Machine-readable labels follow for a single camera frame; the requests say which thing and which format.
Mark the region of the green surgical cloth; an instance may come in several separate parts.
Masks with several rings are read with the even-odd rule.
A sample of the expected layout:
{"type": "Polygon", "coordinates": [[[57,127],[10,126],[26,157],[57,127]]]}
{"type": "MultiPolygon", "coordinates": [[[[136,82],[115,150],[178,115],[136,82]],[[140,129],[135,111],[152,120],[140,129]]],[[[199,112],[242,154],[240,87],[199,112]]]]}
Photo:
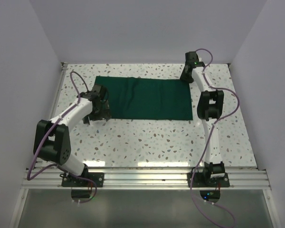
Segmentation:
{"type": "Polygon", "coordinates": [[[179,79],[97,76],[113,119],[192,120],[190,86],[179,79]]]}

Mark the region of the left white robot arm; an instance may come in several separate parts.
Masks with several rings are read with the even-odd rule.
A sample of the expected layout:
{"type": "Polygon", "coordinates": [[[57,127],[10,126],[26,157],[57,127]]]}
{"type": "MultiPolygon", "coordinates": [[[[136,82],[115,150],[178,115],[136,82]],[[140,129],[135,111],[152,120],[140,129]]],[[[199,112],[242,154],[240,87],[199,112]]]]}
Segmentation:
{"type": "Polygon", "coordinates": [[[40,120],[36,127],[34,159],[51,162],[64,172],[72,174],[72,180],[82,187],[89,181],[87,165],[71,152],[70,131],[82,121],[110,120],[109,92],[103,85],[95,84],[91,91],[81,92],[77,99],[61,114],[50,119],[40,120]]]}

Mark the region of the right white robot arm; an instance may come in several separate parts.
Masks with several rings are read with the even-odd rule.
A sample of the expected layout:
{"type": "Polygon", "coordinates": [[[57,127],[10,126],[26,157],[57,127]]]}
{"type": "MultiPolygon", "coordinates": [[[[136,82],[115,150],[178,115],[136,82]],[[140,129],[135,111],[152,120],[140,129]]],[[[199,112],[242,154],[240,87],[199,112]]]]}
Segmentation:
{"type": "Polygon", "coordinates": [[[185,66],[180,76],[183,82],[196,82],[200,90],[197,116],[204,128],[206,145],[198,165],[203,164],[203,169],[199,171],[196,166],[188,173],[188,186],[200,188],[216,187],[225,177],[224,162],[219,149],[219,131],[215,127],[215,122],[223,112],[224,92],[214,88],[204,69],[201,75],[195,72],[196,68],[205,66],[196,51],[187,52],[185,66]]]}

